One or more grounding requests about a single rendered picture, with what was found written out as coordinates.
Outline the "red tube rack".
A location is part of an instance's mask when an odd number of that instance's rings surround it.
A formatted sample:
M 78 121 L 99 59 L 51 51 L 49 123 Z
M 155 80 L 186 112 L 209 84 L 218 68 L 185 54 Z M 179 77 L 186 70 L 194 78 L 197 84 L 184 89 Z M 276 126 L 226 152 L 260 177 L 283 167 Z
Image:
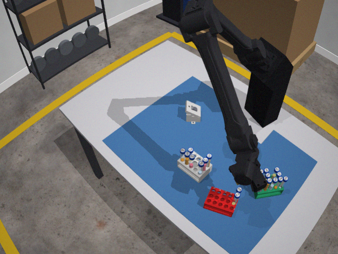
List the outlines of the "red tube rack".
M 214 190 L 215 192 L 212 190 Z M 226 194 L 226 195 L 223 195 L 223 194 Z M 237 203 L 235 205 L 231 204 L 233 201 L 234 195 L 235 194 L 227 192 L 225 190 L 222 190 L 216 187 L 211 187 L 210 192 L 205 200 L 203 208 L 226 215 L 228 217 L 232 217 L 235 207 L 237 205 Z

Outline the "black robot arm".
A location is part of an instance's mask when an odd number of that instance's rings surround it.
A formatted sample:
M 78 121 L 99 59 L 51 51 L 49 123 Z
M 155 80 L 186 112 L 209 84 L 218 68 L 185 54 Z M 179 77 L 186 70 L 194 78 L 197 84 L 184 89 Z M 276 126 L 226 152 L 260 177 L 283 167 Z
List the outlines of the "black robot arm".
M 214 8 L 213 8 L 214 7 Z M 231 45 L 241 63 L 253 64 L 269 72 L 277 56 L 269 52 L 261 40 L 244 35 L 213 4 L 213 0 L 188 1 L 181 21 L 178 23 L 185 43 L 193 42 L 198 49 L 223 114 L 228 145 L 237 154 L 235 182 L 251 185 L 253 192 L 260 192 L 267 181 L 259 169 L 258 139 L 245 117 L 223 55 L 217 34 Z M 210 28 L 210 29 L 209 29 Z M 209 29 L 197 35 L 196 32 Z M 251 150 L 250 150 L 251 149 Z

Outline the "test tube with blue cap and pink liquid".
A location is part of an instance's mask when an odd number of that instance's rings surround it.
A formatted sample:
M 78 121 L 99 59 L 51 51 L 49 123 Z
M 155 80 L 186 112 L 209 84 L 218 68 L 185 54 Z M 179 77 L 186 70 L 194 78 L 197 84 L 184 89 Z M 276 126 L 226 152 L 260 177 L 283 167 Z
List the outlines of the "test tube with blue cap and pink liquid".
M 191 154 L 190 156 L 189 156 L 189 168 L 193 168 L 193 161 L 194 161 L 194 159 L 195 159 L 195 155 L 194 154 Z

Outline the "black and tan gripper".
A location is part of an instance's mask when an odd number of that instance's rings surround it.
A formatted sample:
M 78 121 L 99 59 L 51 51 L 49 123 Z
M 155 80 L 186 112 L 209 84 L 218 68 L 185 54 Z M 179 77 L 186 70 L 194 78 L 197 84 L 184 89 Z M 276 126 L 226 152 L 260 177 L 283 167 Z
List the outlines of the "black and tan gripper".
M 234 179 L 235 179 L 235 174 L 234 174 L 235 167 L 236 167 L 236 164 L 233 164 L 233 165 L 229 166 L 229 171 L 230 171 L 230 173 L 232 173 Z

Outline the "green test tube rack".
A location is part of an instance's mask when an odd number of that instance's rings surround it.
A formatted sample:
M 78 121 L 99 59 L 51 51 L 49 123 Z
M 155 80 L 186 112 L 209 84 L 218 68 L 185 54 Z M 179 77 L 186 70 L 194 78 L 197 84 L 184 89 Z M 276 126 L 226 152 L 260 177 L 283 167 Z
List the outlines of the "green test tube rack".
M 272 188 L 272 190 L 269 190 L 269 187 L 267 188 L 266 191 L 262 190 L 261 192 L 254 192 L 254 196 L 255 199 L 259 199 L 259 198 L 265 198 L 265 197 L 271 197 L 271 196 L 277 196 L 277 195 L 281 195 L 282 192 L 284 191 L 284 188 L 277 188 L 274 189 L 274 187 Z

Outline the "white tube rack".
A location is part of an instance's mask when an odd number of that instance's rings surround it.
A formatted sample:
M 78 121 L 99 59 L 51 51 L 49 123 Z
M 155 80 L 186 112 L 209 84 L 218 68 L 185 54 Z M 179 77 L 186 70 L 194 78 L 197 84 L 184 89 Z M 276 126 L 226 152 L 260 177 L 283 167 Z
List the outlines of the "white tube rack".
M 181 161 L 180 158 L 177 160 L 177 166 L 183 170 L 186 174 L 188 174 L 191 178 L 193 178 L 195 181 L 200 183 L 212 170 L 212 164 L 210 163 L 209 167 L 206 167 L 205 171 L 202 171 L 201 175 L 198 175 L 199 171 L 199 161 L 202 161 L 203 158 L 198 155 L 196 152 L 193 151 L 193 153 L 196 157 L 193 161 L 193 168 L 189 168 L 189 164 L 185 164 L 185 160 Z M 199 160 L 200 159 L 200 160 Z

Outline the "blue bench mat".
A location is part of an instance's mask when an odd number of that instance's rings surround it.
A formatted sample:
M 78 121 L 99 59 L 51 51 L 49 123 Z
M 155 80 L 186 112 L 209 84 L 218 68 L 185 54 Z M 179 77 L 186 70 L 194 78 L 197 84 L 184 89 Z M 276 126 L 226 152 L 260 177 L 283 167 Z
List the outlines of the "blue bench mat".
M 201 106 L 201 121 L 186 122 L 186 100 Z M 237 185 L 229 166 L 225 123 L 214 89 L 195 77 L 161 97 L 102 141 L 142 180 L 229 254 L 249 254 L 283 213 L 317 161 L 273 130 L 260 144 L 260 169 L 287 176 L 281 195 L 255 199 Z M 211 172 L 198 183 L 177 166 L 180 149 L 212 154 Z M 232 217 L 204 209 L 211 187 L 233 194 L 242 188 Z

